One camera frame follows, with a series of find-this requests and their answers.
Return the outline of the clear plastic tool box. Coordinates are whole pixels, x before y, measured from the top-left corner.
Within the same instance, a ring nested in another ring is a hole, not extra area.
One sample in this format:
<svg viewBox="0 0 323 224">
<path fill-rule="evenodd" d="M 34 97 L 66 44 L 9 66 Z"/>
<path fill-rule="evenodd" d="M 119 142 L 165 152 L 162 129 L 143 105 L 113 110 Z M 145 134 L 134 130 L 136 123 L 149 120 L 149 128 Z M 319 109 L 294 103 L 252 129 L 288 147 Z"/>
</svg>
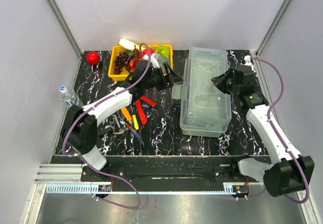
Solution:
<svg viewBox="0 0 323 224">
<path fill-rule="evenodd" d="M 227 52 L 192 47 L 185 62 L 183 83 L 172 97 L 181 99 L 180 128 L 184 135 L 217 138 L 232 118 L 231 98 L 211 79 L 228 70 Z"/>
</svg>

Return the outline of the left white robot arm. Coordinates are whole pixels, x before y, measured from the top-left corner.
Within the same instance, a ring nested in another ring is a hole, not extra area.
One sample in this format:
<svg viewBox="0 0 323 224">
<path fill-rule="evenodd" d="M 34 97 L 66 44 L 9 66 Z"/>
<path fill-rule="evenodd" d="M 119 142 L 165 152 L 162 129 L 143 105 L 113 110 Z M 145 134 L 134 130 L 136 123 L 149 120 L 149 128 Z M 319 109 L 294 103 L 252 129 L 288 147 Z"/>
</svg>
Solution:
<svg viewBox="0 0 323 224">
<path fill-rule="evenodd" d="M 146 89 L 165 90 L 182 82 L 183 78 L 167 63 L 161 68 L 157 63 L 140 61 L 135 71 L 110 94 L 89 105 L 83 107 L 74 105 L 67 110 L 60 133 L 63 146 L 70 145 L 88 165 L 93 167 L 94 178 L 98 181 L 106 180 L 110 170 L 105 166 L 106 158 L 96 146 L 97 127 L 121 108 L 139 100 Z"/>
</svg>

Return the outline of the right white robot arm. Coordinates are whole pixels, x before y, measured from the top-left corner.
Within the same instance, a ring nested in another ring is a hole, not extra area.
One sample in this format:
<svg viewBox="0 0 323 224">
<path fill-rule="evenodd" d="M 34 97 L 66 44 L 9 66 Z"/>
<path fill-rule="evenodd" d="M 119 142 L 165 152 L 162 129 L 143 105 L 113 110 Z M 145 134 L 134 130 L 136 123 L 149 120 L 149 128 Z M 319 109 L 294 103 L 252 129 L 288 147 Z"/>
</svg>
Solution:
<svg viewBox="0 0 323 224">
<path fill-rule="evenodd" d="M 305 191 L 301 203 L 306 202 L 314 161 L 310 156 L 303 156 L 289 141 L 272 115 L 272 106 L 257 88 L 252 68 L 230 67 L 211 81 L 219 91 L 235 99 L 238 109 L 263 141 L 271 160 L 268 164 L 250 156 L 240 157 L 230 168 L 230 177 L 239 182 L 248 176 L 261 182 L 273 197 Z"/>
</svg>

